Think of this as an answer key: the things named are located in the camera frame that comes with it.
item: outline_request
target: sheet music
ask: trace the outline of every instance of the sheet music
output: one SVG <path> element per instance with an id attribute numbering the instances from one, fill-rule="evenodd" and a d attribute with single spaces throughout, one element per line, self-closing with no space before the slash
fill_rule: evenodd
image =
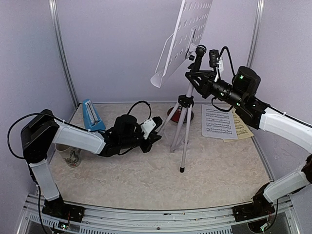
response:
<path id="1" fill-rule="evenodd" d="M 236 134 L 238 139 L 236 140 L 241 140 L 241 139 L 246 139 L 249 137 L 253 137 L 253 133 L 249 130 L 249 128 L 246 126 L 246 124 L 242 121 L 242 119 L 233 111 L 233 118 L 234 118 L 234 123 L 235 123 L 235 129 L 236 129 Z M 224 142 L 230 142 L 234 140 L 223 140 Z"/>
<path id="2" fill-rule="evenodd" d="M 234 118 L 231 111 L 222 112 L 212 105 L 202 104 L 201 120 L 201 133 L 204 137 L 237 139 Z"/>

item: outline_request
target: robotic arm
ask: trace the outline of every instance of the robotic arm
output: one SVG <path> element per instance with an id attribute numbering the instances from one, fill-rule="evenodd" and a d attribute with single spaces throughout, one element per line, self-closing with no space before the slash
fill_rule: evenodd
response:
<path id="1" fill-rule="evenodd" d="M 46 160 L 51 143 L 80 148 L 104 157 L 123 155 L 135 147 L 147 153 L 153 143 L 161 139 L 155 131 L 161 124 L 160 117 L 138 124 L 134 116 L 126 114 L 119 116 L 107 131 L 90 131 L 61 121 L 50 110 L 43 110 L 21 131 L 24 159 L 45 198 L 42 212 L 76 222 L 81 222 L 84 212 L 83 207 L 63 202 Z"/>
<path id="2" fill-rule="evenodd" d="M 252 69 L 240 67 L 233 77 L 232 84 L 228 84 L 221 80 L 219 72 L 217 73 L 218 62 L 221 57 L 217 50 L 211 50 L 209 54 L 210 66 L 214 71 L 195 69 L 200 67 L 201 58 L 197 58 L 202 57 L 205 50 L 206 48 L 202 45 L 197 47 L 195 63 L 191 64 L 190 71 L 185 74 L 186 78 L 203 98 L 210 95 L 214 96 L 212 104 L 215 99 L 225 101 L 235 108 L 235 112 L 247 125 L 277 134 L 296 143 L 309 154 L 312 154 L 312 126 L 257 99 L 255 94 L 261 79 Z M 274 201 L 285 195 L 298 192 L 311 183 L 312 155 L 307 158 L 303 167 L 264 185 L 253 197 L 253 204 L 234 207 L 236 221 L 264 216 L 268 212 L 273 213 L 272 203 Z"/>

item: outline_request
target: gray wall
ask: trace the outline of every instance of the gray wall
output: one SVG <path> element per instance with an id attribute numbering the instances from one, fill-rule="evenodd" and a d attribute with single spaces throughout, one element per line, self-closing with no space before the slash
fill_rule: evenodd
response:
<path id="1" fill-rule="evenodd" d="M 150 83 L 181 0 L 58 1 L 58 16 L 78 98 L 93 102 L 176 101 L 187 91 L 186 61 L 161 89 Z M 257 1 L 213 1 L 201 41 L 229 46 L 234 65 L 245 65 Z M 208 68 L 208 56 L 205 57 Z M 232 79 L 225 56 L 226 80 Z"/>
<path id="2" fill-rule="evenodd" d="M 312 2 L 265 1 L 253 69 L 262 78 L 257 96 L 312 123 Z M 293 143 L 255 132 L 276 179 L 300 166 L 308 154 Z M 312 186 L 292 195 L 303 233 L 312 231 Z"/>
<path id="3" fill-rule="evenodd" d="M 34 183 L 25 162 L 9 153 L 9 126 L 21 116 L 44 108 L 62 118 L 74 111 L 47 0 L 0 1 L 0 55 L 0 233 L 10 234 Z M 17 125 L 11 137 L 19 155 L 20 128 L 25 123 Z"/>

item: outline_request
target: beige carpet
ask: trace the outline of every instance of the beige carpet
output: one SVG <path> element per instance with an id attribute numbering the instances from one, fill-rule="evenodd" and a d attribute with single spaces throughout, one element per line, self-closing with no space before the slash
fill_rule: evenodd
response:
<path id="1" fill-rule="evenodd" d="M 152 116 L 163 120 L 170 104 L 152 104 Z M 95 105 L 107 128 L 131 104 Z M 163 138 L 143 154 L 139 148 L 110 158 L 82 152 L 77 168 L 68 167 L 56 154 L 52 174 L 65 200 L 125 209 L 174 210 L 223 206 L 250 201 L 269 181 L 251 139 L 224 143 L 201 135 L 201 105 L 194 107 L 185 172 L 180 173 L 182 147 L 169 152 L 176 130 L 169 123 Z M 148 108 L 138 105 L 131 113 L 141 123 Z M 83 126 L 82 107 L 72 123 Z"/>

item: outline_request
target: red base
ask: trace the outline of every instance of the red base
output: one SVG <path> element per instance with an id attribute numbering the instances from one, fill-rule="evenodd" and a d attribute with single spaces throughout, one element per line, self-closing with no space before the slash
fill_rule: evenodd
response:
<path id="1" fill-rule="evenodd" d="M 167 112 L 167 115 L 170 114 L 170 112 L 172 111 L 173 107 L 170 108 Z M 181 111 L 182 111 L 182 106 L 179 106 L 178 109 L 176 110 L 174 116 L 172 116 L 171 120 L 175 123 L 178 123 L 179 122 L 179 118 L 180 118 L 180 115 L 181 115 Z M 192 111 L 192 114 L 191 114 L 191 121 L 193 120 L 194 118 L 194 113 Z M 183 123 L 186 123 L 186 119 L 187 119 L 187 115 L 185 115 L 185 118 L 184 118 L 184 121 Z"/>

